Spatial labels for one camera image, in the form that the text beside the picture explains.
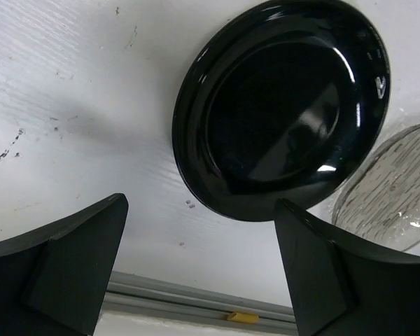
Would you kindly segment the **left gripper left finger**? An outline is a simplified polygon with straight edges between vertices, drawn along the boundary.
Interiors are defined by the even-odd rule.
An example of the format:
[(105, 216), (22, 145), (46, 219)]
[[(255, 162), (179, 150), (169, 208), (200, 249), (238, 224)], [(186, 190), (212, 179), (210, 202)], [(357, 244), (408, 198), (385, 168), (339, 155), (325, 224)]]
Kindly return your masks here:
[(116, 193), (0, 241), (0, 335), (93, 335), (128, 210)]

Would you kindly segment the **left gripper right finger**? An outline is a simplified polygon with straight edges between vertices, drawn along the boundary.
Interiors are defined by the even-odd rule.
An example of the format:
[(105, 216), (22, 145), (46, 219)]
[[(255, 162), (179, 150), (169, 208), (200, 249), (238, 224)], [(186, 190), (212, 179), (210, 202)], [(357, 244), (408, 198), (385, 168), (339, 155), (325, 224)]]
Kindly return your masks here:
[(420, 256), (281, 199), (274, 224), (300, 335), (420, 335)]

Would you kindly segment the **black round plate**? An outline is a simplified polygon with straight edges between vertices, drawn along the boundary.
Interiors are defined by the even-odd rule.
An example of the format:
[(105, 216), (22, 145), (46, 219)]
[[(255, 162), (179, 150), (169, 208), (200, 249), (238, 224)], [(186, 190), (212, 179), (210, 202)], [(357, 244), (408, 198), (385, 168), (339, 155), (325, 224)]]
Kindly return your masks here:
[(309, 209), (361, 166), (389, 108), (372, 22), (344, 1), (265, 1), (203, 47), (178, 92), (171, 140), (193, 196), (222, 216)]

